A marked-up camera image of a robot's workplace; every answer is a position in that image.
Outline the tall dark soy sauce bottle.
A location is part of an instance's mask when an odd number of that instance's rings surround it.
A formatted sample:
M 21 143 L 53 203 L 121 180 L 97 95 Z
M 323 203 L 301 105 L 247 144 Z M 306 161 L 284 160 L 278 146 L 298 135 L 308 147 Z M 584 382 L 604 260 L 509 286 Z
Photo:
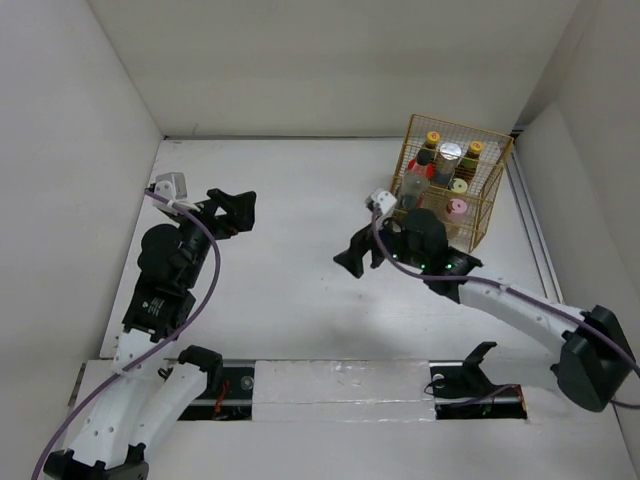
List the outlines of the tall dark soy sauce bottle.
M 428 153 L 419 151 L 415 158 L 417 163 L 414 170 L 409 173 L 405 171 L 399 189 L 399 207 L 403 210 L 419 207 L 434 175 L 433 158 Z

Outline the pink lid spice shaker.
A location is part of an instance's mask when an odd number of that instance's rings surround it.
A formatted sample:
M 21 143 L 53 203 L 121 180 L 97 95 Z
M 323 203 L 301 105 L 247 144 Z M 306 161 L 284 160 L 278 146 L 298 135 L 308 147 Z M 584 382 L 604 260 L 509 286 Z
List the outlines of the pink lid spice shaker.
M 446 222 L 451 225 L 462 225 L 467 217 L 468 204 L 460 198 L 452 198 L 445 207 Z

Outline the yellow cap sauce bottle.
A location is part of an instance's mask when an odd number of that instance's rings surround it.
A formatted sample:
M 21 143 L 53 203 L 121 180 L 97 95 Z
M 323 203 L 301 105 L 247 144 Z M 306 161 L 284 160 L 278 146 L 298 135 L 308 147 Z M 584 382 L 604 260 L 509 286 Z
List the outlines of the yellow cap sauce bottle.
M 484 143 L 474 140 L 469 144 L 465 155 L 460 159 L 456 167 L 456 176 L 464 180 L 467 184 L 473 181 L 481 153 L 484 150 Z
M 437 152 L 438 144 L 441 140 L 441 135 L 435 130 L 428 131 L 425 135 L 424 142 L 420 151 L 426 152 L 431 158 L 433 158 Z

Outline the yellow-green lid spice shaker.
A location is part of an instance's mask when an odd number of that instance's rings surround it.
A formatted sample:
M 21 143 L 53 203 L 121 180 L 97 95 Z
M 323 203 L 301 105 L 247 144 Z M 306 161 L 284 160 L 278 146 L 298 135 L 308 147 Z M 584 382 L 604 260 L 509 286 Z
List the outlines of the yellow-green lid spice shaker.
M 466 195 L 468 191 L 468 183 L 461 178 L 455 177 L 449 185 L 449 192 L 452 195 Z

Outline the silver lid white granule jar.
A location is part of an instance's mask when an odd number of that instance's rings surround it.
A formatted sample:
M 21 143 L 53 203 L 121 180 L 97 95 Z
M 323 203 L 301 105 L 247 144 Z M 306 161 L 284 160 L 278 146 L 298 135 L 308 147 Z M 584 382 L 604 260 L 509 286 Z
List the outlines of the silver lid white granule jar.
M 434 175 L 432 183 L 441 188 L 446 188 L 462 157 L 460 146 L 454 142 L 441 143 L 434 157 Z

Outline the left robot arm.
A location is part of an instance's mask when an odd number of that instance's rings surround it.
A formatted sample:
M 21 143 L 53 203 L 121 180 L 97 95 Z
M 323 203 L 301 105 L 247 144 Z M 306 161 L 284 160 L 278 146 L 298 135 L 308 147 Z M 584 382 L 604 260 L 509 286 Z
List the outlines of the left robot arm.
M 170 221 L 142 237 L 111 374 L 63 421 L 33 478 L 145 479 L 151 453 L 189 404 L 225 390 L 219 353 L 191 345 L 173 367 L 166 357 L 213 296 L 219 241 L 252 230 L 257 195 L 211 189 L 188 204 L 158 183 L 145 194 Z

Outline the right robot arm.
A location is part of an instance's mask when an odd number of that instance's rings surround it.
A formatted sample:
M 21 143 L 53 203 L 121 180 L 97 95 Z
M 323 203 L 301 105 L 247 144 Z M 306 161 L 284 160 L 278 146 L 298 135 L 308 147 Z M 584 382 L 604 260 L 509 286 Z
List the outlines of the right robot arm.
M 506 323 L 543 345 L 551 355 L 548 376 L 581 408 L 600 412 L 639 365 L 615 314 L 600 305 L 584 310 L 508 283 L 477 258 L 449 245 L 444 224 L 426 209 L 385 218 L 374 211 L 333 260 L 351 275 L 364 273 L 363 259 L 389 261 L 432 292 Z

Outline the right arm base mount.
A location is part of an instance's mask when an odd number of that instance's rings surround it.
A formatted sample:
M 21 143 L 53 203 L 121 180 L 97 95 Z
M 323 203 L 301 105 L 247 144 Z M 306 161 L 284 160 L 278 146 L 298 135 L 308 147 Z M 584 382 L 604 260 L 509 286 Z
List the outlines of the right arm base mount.
M 437 420 L 527 420 L 519 384 L 493 384 L 478 370 L 436 366 L 423 392 L 435 400 Z

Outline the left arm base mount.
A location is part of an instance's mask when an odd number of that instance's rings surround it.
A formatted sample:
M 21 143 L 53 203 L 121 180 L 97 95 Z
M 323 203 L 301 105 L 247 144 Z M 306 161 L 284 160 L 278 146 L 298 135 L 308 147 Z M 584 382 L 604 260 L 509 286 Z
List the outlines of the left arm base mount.
M 254 363 L 225 365 L 218 389 L 206 391 L 193 400 L 180 415 L 179 421 L 251 420 L 254 377 Z

